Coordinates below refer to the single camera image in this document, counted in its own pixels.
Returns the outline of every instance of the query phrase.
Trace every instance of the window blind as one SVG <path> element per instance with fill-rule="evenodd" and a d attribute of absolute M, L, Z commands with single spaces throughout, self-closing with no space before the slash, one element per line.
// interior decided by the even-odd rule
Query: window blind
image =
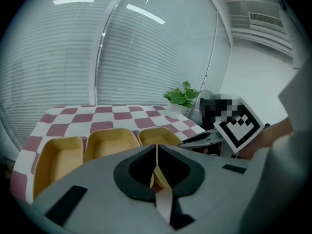
<path fill-rule="evenodd" d="M 215 35 L 214 50 L 210 60 L 207 78 L 204 81 L 200 93 L 189 118 L 196 124 L 201 124 L 201 113 L 199 111 L 200 98 L 208 98 L 211 93 L 219 93 L 230 58 L 231 46 L 221 17 L 218 15 L 217 31 Z"/>
<path fill-rule="evenodd" d="M 0 46 L 0 117 L 19 148 L 48 108 L 89 104 L 90 52 L 109 2 L 28 0 L 16 14 Z"/>
<path fill-rule="evenodd" d="M 100 53 L 98 104 L 164 105 L 186 80 L 200 90 L 215 27 L 210 0 L 121 0 Z"/>

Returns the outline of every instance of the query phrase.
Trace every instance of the ceiling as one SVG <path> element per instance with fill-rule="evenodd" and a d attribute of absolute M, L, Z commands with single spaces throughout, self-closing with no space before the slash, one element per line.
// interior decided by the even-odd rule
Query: ceiling
<path fill-rule="evenodd" d="M 292 46 L 280 20 L 280 1 L 226 0 L 232 36 L 252 40 L 292 56 Z"/>

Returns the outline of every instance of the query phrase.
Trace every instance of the table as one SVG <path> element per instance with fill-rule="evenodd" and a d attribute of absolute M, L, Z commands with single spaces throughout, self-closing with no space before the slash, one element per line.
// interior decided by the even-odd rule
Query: table
<path fill-rule="evenodd" d="M 81 137 L 84 147 L 88 136 L 97 130 L 126 128 L 136 135 L 140 130 L 166 127 L 181 140 L 205 130 L 183 115 L 165 116 L 166 106 L 61 106 L 50 108 L 36 124 L 16 160 L 10 191 L 28 203 L 33 202 L 33 178 L 45 143 L 57 137 Z"/>

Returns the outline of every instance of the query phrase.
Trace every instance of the person's hand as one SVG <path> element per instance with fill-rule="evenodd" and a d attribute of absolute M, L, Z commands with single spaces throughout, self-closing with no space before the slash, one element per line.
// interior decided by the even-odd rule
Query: person's hand
<path fill-rule="evenodd" d="M 290 134 L 292 131 L 292 124 L 287 117 L 279 123 L 263 129 L 247 146 L 239 151 L 238 156 L 244 159 L 252 159 L 257 150 L 271 147 L 278 138 Z"/>
<path fill-rule="evenodd" d="M 260 132 L 250 143 L 239 151 L 238 156 L 243 159 L 252 159 L 254 153 L 260 148 L 266 147 L 265 133 Z"/>
<path fill-rule="evenodd" d="M 201 151 L 203 154 L 212 154 L 211 152 L 209 153 L 209 149 L 211 150 L 211 146 L 201 147 Z M 221 143 L 218 144 L 218 150 L 219 150 L 219 152 L 221 152 Z"/>

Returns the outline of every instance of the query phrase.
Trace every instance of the yellow tray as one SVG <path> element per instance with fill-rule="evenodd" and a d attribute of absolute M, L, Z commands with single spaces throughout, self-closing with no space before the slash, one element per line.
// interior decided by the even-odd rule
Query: yellow tray
<path fill-rule="evenodd" d="M 137 147 L 140 147 L 140 143 L 128 129 L 99 130 L 88 138 L 84 162 Z"/>
<path fill-rule="evenodd" d="M 155 182 L 162 188 L 171 188 L 158 166 L 158 145 L 178 146 L 183 142 L 173 132 L 165 127 L 143 130 L 138 134 L 138 139 L 142 146 L 156 145 L 156 167 L 154 170 Z"/>
<path fill-rule="evenodd" d="M 142 146 L 161 144 L 178 146 L 183 143 L 173 132 L 165 127 L 142 130 L 138 134 L 138 140 Z"/>
<path fill-rule="evenodd" d="M 49 185 L 82 164 L 83 142 L 80 137 L 56 138 L 43 147 L 34 174 L 34 199 Z"/>
<path fill-rule="evenodd" d="M 150 188 L 152 188 L 153 187 L 153 185 L 154 185 L 154 174 L 152 174 L 152 177 L 151 177 L 151 183 L 150 183 Z"/>

